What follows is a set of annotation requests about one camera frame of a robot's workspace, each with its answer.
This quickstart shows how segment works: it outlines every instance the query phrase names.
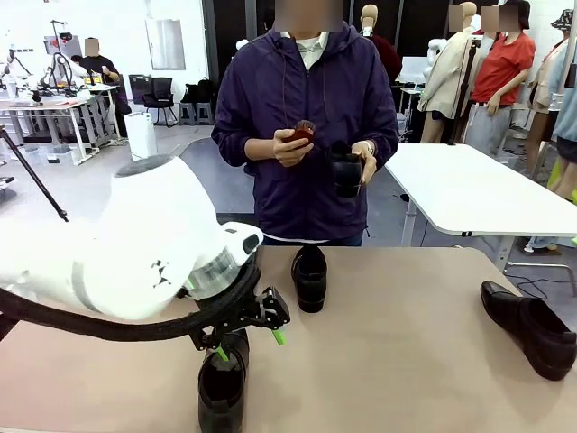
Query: black leather shoe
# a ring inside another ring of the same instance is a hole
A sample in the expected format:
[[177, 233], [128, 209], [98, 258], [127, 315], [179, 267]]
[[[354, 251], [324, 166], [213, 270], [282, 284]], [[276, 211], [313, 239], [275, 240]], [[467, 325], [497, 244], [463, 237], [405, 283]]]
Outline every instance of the black leather shoe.
[[351, 153], [351, 146], [339, 142], [331, 146], [328, 159], [334, 175], [336, 195], [341, 198], [357, 197], [362, 184], [361, 157]]
[[320, 248], [303, 246], [292, 263], [291, 274], [300, 309], [318, 313], [325, 305], [326, 294], [326, 260]]
[[540, 299], [522, 298], [492, 281], [481, 285], [481, 299], [490, 318], [518, 338], [535, 371], [560, 381], [577, 356], [577, 335]]
[[249, 340], [244, 329], [224, 336], [229, 361], [206, 351], [198, 374], [198, 420], [203, 433], [239, 433], [243, 424], [244, 382], [249, 368]]

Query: stool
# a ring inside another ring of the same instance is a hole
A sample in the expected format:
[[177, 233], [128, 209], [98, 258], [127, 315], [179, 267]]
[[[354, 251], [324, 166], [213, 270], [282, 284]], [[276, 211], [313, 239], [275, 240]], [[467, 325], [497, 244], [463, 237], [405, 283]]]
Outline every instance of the stool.
[[210, 102], [197, 102], [197, 124], [215, 124]]
[[197, 124], [195, 120], [195, 105], [192, 103], [179, 104], [179, 124], [194, 126]]

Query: black chair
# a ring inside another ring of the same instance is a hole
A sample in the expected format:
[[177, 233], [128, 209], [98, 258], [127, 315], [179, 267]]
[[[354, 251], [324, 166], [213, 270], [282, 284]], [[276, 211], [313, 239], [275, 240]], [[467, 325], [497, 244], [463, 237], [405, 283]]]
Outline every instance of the black chair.
[[[155, 124], [159, 124], [160, 121], [160, 109], [164, 113], [164, 120], [166, 121], [166, 126], [171, 128], [179, 122], [178, 118], [172, 111], [174, 107], [174, 95], [171, 93], [172, 88], [172, 78], [153, 78], [152, 79], [152, 93], [147, 95], [142, 95], [142, 100], [144, 101], [144, 106], [146, 107], [146, 112], [151, 108], [156, 108], [157, 110], [157, 120]], [[169, 118], [166, 115], [166, 109], [169, 109], [172, 113], [172, 117], [176, 121], [175, 124], [169, 124]]]

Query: black shorts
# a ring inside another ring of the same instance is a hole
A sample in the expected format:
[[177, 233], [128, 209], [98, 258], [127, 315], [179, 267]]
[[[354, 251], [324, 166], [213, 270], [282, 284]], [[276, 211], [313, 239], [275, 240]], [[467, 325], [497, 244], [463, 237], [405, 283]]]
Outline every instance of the black shorts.
[[557, 151], [564, 160], [577, 164], [577, 142], [557, 137]]

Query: beige jacket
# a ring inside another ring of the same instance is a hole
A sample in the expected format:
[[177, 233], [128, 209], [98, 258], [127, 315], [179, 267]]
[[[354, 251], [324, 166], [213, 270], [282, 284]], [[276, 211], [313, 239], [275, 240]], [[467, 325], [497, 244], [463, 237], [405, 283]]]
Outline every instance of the beige jacket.
[[549, 105], [551, 104], [551, 92], [549, 91], [549, 81], [551, 79], [551, 73], [561, 51], [568, 45], [569, 41], [563, 42], [557, 48], [553, 50], [549, 57], [543, 61], [541, 68], [537, 72], [537, 75], [533, 82], [529, 85], [530, 94], [533, 93], [533, 87], [536, 87], [535, 97], [533, 98], [533, 103], [529, 99], [529, 107], [532, 110], [537, 111], [537, 113], [549, 113]]
[[464, 71], [469, 60], [469, 37], [472, 33], [472, 27], [456, 33], [438, 55], [421, 95], [418, 105], [420, 111], [440, 111], [447, 118], [455, 118]]

